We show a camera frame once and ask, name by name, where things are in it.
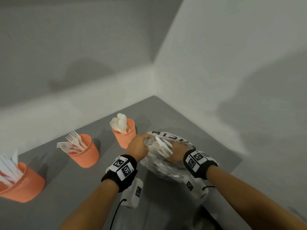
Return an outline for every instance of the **orange cup rim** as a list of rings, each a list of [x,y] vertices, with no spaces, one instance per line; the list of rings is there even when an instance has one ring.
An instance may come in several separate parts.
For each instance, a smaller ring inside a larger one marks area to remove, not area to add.
[[[128,119],[128,118],[127,118],[127,120],[131,120],[131,121],[133,122],[133,128],[132,128],[129,132],[127,132],[126,134],[116,133],[116,132],[119,132],[119,131],[115,131],[115,130],[112,128],[113,133],[116,134],[116,135],[120,135],[120,136],[126,136],[126,135],[131,134],[131,132],[132,132],[132,131],[134,130],[134,128],[135,128],[135,123],[134,123],[134,121],[133,121],[132,119]]]
[[[91,139],[91,141],[90,141],[89,145],[86,147],[86,149],[83,150],[82,152],[79,152],[79,153],[77,153],[77,154],[71,154],[72,152],[67,153],[68,155],[70,155],[70,156],[72,156],[72,157],[74,157],[74,156],[81,156],[81,155],[84,154],[86,151],[88,151],[89,147],[92,145],[93,140],[92,140],[92,138],[91,138],[90,135],[88,135],[88,134],[80,134],[80,135],[87,135],[87,136],[89,136],[90,139]]]
[[[13,190],[15,187],[19,186],[19,184],[24,180],[25,176],[26,176],[26,171],[27,171],[27,165],[25,163],[22,163],[22,162],[19,162],[18,163],[18,167],[19,165],[23,165],[25,167],[25,171],[23,172],[23,175],[21,176],[21,178],[15,183],[13,184],[11,187],[8,187],[7,189],[3,190],[0,192],[0,195],[1,194],[4,194],[4,193],[8,193],[10,192],[11,190]]]

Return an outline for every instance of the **human hand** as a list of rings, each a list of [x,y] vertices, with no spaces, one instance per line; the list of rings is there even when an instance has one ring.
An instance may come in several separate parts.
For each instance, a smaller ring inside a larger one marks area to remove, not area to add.
[[[185,153],[190,149],[184,143],[172,141],[171,144],[173,146],[173,154],[169,158],[167,158],[166,161],[170,163],[182,162]]]
[[[134,137],[128,145],[126,154],[133,156],[136,162],[142,160],[148,153],[148,147],[144,145],[144,140],[151,137],[152,135],[150,134],[137,135]]]

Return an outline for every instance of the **white device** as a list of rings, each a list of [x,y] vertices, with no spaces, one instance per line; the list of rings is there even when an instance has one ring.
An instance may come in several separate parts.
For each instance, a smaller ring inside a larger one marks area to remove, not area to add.
[[[136,208],[140,201],[140,196],[143,190],[143,182],[139,178],[135,178],[132,185],[122,192],[121,200],[126,199],[121,203],[122,206]]]
[[[185,176],[183,182],[195,199],[202,199],[209,193],[208,188],[202,190],[205,187],[205,184],[202,182],[201,178]]]

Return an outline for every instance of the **person's right arm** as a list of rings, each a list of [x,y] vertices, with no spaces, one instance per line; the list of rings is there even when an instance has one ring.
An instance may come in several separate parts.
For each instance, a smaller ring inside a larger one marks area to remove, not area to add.
[[[182,162],[188,147],[178,142],[172,144],[173,155],[167,161]],[[276,202],[219,167],[211,165],[205,177],[252,229],[307,229],[303,222]]]

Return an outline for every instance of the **person's left hand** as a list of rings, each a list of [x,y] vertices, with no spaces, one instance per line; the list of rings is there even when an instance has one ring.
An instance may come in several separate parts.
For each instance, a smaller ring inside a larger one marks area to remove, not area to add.
[[[136,162],[142,160],[148,153],[148,147],[144,145],[144,140],[151,138],[152,135],[137,135],[129,143],[126,154],[133,156]]]

